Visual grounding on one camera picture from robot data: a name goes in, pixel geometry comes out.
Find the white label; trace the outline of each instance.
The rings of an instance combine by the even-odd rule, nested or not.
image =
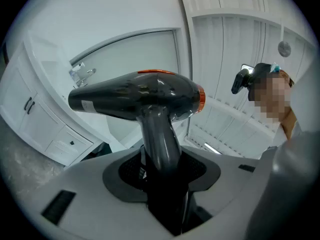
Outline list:
[[[94,103],[89,100],[81,100],[82,107],[84,111],[91,112],[91,113],[97,113],[94,107]]]

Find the white door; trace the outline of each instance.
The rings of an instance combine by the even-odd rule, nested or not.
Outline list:
[[[8,65],[0,82],[0,114],[6,123],[18,132],[36,91],[32,81],[23,74],[19,60]]]
[[[30,146],[44,153],[64,126],[65,123],[37,95],[25,113],[19,133]]]

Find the hair dryer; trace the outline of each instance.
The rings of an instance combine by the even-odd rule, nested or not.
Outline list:
[[[181,177],[181,148],[172,122],[200,112],[205,100],[201,86],[160,69],[77,88],[68,97],[75,111],[140,123],[146,153],[148,208],[162,224],[168,217],[182,223],[187,205],[188,183]]]

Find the white cabinet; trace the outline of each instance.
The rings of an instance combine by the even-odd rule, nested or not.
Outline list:
[[[39,95],[30,103],[19,133],[32,147],[43,153],[65,123],[51,111]]]
[[[30,76],[23,75],[23,72],[19,61],[11,63],[0,84],[0,114],[15,132],[19,130],[25,113],[37,94]]]
[[[45,151],[45,155],[68,166],[92,145],[91,141],[66,125],[51,142]]]

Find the white wall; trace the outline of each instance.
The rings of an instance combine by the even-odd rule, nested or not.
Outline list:
[[[69,60],[118,38],[177,29],[182,73],[189,75],[185,26],[178,0],[32,0],[6,37],[9,58],[26,30],[56,40]]]

